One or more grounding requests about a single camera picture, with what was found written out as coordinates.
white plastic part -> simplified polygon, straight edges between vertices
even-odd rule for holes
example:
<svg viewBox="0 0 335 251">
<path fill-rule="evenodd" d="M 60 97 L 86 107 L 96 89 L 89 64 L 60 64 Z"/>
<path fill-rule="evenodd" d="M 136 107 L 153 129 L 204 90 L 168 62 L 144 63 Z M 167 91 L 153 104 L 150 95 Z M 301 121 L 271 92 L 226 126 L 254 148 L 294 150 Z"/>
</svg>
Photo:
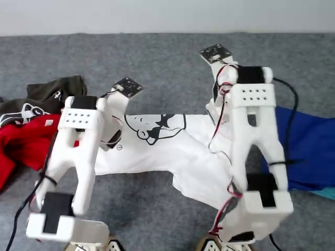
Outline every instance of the white plastic part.
<svg viewBox="0 0 335 251">
<path fill-rule="evenodd" d="M 43 232 L 45 219 L 46 215 L 43 213 L 31 213 L 26 235 L 29 238 L 82 243 L 96 247 L 104 246 L 108 241 L 109 229 L 103 222 L 60 216 L 57 233 L 48 234 Z"/>
<path fill-rule="evenodd" d="M 262 67 L 264 73 L 264 80 L 266 84 L 270 84 L 273 79 L 273 72 L 272 69 L 269 67 Z"/>
<path fill-rule="evenodd" d="M 203 251 L 252 251 L 251 248 L 246 245 L 240 244 L 227 244 L 220 248 L 215 241 L 210 240 L 206 243 L 205 247 L 202 247 Z"/>
<path fill-rule="evenodd" d="M 238 74 L 236 68 L 227 65 L 222 72 L 218 75 L 218 84 L 221 86 L 223 83 L 235 84 L 237 82 Z"/>
<path fill-rule="evenodd" d="M 258 146 L 268 163 L 285 161 L 283 147 L 278 139 L 275 106 L 272 84 L 235 84 L 227 94 L 233 138 L 230 173 L 242 191 L 246 191 L 248 186 L 245 162 L 253 144 Z M 255 111 L 256 127 L 249 125 L 248 108 Z M 285 164 L 270 167 L 270 172 L 276 179 L 278 190 L 287 191 Z"/>
<path fill-rule="evenodd" d="M 215 78 L 218 67 L 214 64 L 210 66 Z M 264 208 L 259 192 L 247 191 L 245 162 L 253 144 L 258 146 L 268 163 L 285 161 L 283 147 L 277 134 L 274 86 L 270 84 L 273 72 L 268 67 L 263 67 L 262 70 L 265 83 L 243 85 L 232 83 L 230 92 L 225 95 L 223 122 L 227 122 L 225 127 L 231 132 L 229 157 L 232 165 L 229 170 L 235 185 L 243 192 L 243 196 L 236 208 L 219 223 L 223 228 L 219 230 L 219 235 L 224 243 L 229 242 L 233 236 L 248 231 L 254 232 L 255 239 L 263 239 L 293 212 L 292 200 L 287 192 L 285 164 L 269 167 L 278 187 L 278 190 L 273 192 L 274 207 Z M 231 80 L 230 74 L 222 74 L 219 81 L 223 83 L 229 80 Z M 214 123 L 218 123 L 222 100 L 214 102 L 212 98 L 206 108 Z M 248 122 L 248 115 L 251 114 L 256 117 L 255 127 Z"/>
<path fill-rule="evenodd" d="M 224 228 L 219 231 L 220 239 L 228 242 L 235 235 L 253 231 L 255 239 L 261 240 L 272 233 L 293 212 L 288 191 L 274 191 L 273 196 L 276 206 L 264 208 L 258 191 L 244 192 L 236 208 L 219 223 Z"/>
<path fill-rule="evenodd" d="M 46 175 L 58 182 L 69 168 L 75 167 L 78 185 L 72 209 L 75 215 L 84 215 L 89 207 L 94 180 L 94 165 L 104 129 L 103 111 L 70 108 L 73 98 L 65 101 L 65 107 L 58 125 L 58 135 L 49 159 Z M 74 147 L 78 139 L 75 128 L 85 129 L 80 145 Z M 47 191 L 54 191 L 54 184 L 44 179 L 36 191 L 39 208 Z"/>
<path fill-rule="evenodd" d="M 111 241 L 107 246 L 106 251 L 121 251 L 121 248 L 119 247 L 119 244 L 117 242 Z"/>
<path fill-rule="evenodd" d="M 227 246 L 222 247 L 222 251 L 252 251 L 252 249 L 246 245 L 239 245 L 239 244 L 229 244 Z"/>
<path fill-rule="evenodd" d="M 108 142 L 118 130 L 122 129 L 122 124 L 115 117 L 122 119 L 128 106 L 129 98 L 122 95 L 120 92 L 113 92 L 107 98 L 106 112 L 104 119 L 106 126 L 102 134 L 102 141 Z"/>
</svg>

red shirt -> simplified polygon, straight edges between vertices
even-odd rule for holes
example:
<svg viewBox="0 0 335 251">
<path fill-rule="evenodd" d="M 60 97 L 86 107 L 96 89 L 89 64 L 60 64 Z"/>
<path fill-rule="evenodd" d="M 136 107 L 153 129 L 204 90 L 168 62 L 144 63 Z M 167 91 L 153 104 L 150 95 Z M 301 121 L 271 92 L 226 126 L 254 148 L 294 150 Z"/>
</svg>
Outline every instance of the red shirt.
<svg viewBox="0 0 335 251">
<path fill-rule="evenodd" d="M 57 131 L 60 114 L 43 115 L 24 125 L 0 129 L 0 189 L 17 164 L 39 170 Z"/>
</svg>

black rubber band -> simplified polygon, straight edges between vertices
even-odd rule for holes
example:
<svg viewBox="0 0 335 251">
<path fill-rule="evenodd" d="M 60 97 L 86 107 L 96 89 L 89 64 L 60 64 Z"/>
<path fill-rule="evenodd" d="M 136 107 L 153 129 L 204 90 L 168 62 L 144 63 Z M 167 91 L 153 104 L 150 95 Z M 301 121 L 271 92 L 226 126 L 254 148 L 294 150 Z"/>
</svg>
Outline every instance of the black rubber band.
<svg viewBox="0 0 335 251">
<path fill-rule="evenodd" d="M 46 178 L 46 179 L 50 180 L 50 182 L 53 183 L 54 186 L 57 186 L 57 182 L 53 178 L 51 178 L 50 176 L 48 176 L 48 175 L 46 175 L 44 173 L 40 173 L 40 176 L 43 177 L 43 178 Z"/>
<path fill-rule="evenodd" d="M 294 165 L 296 163 L 302 162 L 304 161 L 303 159 L 288 159 L 286 161 L 278 161 L 278 162 L 272 162 L 269 163 L 269 166 L 273 166 L 273 165 L 280 165 L 280 164 L 285 164 L 285 165 Z"/>
</svg>

gray carpet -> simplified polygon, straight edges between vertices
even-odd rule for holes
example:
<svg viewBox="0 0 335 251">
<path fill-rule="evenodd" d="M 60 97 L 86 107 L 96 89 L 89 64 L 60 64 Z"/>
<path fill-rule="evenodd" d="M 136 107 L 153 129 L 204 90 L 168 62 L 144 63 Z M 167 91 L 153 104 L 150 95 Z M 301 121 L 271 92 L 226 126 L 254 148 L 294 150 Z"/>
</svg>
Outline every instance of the gray carpet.
<svg viewBox="0 0 335 251">
<path fill-rule="evenodd" d="M 222 43 L 243 65 L 270 66 L 300 95 L 300 111 L 331 117 L 335 107 L 335 35 L 70 35 L 0 38 L 0 96 L 24 97 L 31 83 L 62 76 L 85 77 L 89 94 L 101 95 L 130 76 L 146 89 L 128 113 L 205 113 L 213 82 L 198 51 Z M 277 103 L 292 107 L 292 95 L 276 86 Z M 249 168 L 259 168 L 257 155 Z M 33 188 L 37 173 L 24 169 L 0 195 L 0 247 L 7 245 L 13 216 Z M 60 190 L 75 191 L 75 172 Z M 295 212 L 274 233 L 283 250 L 332 250 L 335 202 L 308 192 L 292 192 Z M 87 218 L 104 221 L 130 250 L 193 250 L 211 227 L 216 210 L 183 197 L 170 173 L 106 175 L 96 179 Z M 25 237 L 25 210 L 12 250 L 60 250 L 63 244 Z M 258 250 L 275 250 L 268 239 Z"/>
</svg>

white t-shirt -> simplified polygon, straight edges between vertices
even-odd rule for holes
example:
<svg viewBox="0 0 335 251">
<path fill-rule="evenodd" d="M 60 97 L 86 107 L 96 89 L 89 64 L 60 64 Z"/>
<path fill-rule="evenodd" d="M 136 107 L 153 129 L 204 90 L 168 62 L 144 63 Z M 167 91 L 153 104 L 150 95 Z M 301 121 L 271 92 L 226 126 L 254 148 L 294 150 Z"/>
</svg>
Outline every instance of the white t-shirt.
<svg viewBox="0 0 335 251">
<path fill-rule="evenodd" d="M 98 151 L 97 175 L 169 171 L 184 196 L 221 209 L 229 198 L 230 164 L 224 154 L 208 149 L 215 130 L 210 116 L 127 115 L 123 122 L 120 142 Z M 228 153 L 229 134 L 223 130 L 212 141 L 212 152 Z"/>
</svg>

